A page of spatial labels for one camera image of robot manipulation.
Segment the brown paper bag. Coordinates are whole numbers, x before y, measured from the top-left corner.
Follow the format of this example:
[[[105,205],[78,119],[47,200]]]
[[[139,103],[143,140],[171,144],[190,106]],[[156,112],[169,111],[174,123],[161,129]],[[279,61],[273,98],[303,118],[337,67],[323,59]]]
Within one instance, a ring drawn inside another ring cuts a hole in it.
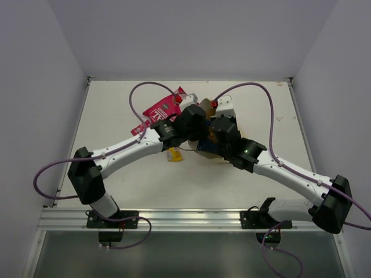
[[[221,156],[235,166],[245,165],[242,148],[247,145],[237,127],[234,105],[230,96],[220,97],[212,101],[209,116],[197,104],[197,97],[189,95],[179,104],[181,114],[178,115],[173,127],[182,139],[197,142],[199,152]]]

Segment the yellow snack packet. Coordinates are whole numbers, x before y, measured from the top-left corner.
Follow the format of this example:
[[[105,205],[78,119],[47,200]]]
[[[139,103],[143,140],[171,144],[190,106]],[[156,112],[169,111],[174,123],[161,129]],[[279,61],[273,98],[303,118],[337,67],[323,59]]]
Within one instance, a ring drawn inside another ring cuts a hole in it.
[[[166,150],[166,156],[168,162],[179,162],[183,160],[183,157],[180,153],[178,147],[169,148]]]

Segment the large red snack bag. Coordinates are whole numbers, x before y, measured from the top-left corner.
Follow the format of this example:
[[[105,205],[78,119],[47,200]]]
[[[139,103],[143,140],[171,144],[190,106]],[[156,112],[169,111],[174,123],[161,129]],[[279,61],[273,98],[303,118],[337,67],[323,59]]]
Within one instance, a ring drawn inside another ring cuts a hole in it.
[[[178,115],[180,113],[181,111],[176,97],[170,94],[146,109],[142,115],[147,117],[151,123],[155,123],[160,120],[165,120],[173,114]]]

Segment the small pink snack packet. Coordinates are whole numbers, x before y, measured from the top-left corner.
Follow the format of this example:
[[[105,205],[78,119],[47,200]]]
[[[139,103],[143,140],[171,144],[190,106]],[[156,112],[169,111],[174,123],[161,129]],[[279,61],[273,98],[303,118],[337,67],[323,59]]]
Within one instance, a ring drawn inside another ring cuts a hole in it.
[[[132,129],[130,132],[133,136],[136,136],[136,135],[142,133],[145,127],[150,127],[150,126],[151,126],[151,123],[149,121],[145,121],[144,123],[141,123],[140,125],[138,125],[134,129]]]

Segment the blue white snack bag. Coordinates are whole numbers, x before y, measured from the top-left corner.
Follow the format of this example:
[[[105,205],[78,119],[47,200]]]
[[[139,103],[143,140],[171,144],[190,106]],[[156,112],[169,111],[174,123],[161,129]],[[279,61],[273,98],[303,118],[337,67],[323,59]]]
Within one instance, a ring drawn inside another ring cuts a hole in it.
[[[211,153],[214,155],[221,155],[221,150],[220,150],[219,145],[208,138],[198,141],[197,151]]]

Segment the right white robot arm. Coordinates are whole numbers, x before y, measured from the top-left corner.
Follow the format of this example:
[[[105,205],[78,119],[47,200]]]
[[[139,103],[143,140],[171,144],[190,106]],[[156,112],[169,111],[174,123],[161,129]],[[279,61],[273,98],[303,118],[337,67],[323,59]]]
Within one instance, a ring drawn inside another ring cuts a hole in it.
[[[289,163],[253,140],[243,138],[230,118],[218,118],[210,129],[222,157],[240,170],[270,178],[303,196],[303,200],[267,198],[258,211],[246,214],[255,226],[271,228],[291,221],[313,222],[322,230],[338,234],[352,206],[349,181],[319,175]]]

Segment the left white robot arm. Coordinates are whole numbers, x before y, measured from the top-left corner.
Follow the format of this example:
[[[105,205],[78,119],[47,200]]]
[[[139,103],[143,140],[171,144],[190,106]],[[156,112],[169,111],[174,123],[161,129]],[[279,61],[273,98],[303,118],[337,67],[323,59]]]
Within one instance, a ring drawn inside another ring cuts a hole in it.
[[[206,112],[196,104],[186,107],[173,121],[160,120],[142,133],[116,145],[90,152],[76,151],[67,172],[82,204],[89,205],[107,227],[119,224],[121,214],[106,192],[104,179],[115,171],[146,156],[179,147],[188,140],[200,140],[209,134]]]

